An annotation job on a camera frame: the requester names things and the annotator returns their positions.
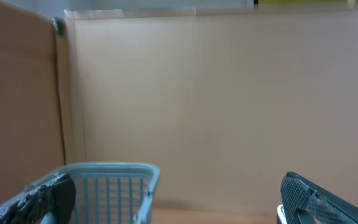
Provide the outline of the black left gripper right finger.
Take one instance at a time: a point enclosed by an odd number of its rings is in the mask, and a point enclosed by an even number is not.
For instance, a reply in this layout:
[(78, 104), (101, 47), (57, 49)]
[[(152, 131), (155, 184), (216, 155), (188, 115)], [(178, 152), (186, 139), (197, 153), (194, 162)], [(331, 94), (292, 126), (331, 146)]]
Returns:
[(295, 172), (280, 186), (281, 224), (358, 224), (358, 208)]

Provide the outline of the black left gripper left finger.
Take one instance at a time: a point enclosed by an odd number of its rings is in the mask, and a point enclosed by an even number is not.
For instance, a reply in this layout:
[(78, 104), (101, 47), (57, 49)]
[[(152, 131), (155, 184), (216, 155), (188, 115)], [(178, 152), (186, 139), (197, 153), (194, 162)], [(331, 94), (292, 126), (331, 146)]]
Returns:
[(75, 199), (70, 174), (58, 174), (0, 205), (0, 224), (68, 224)]

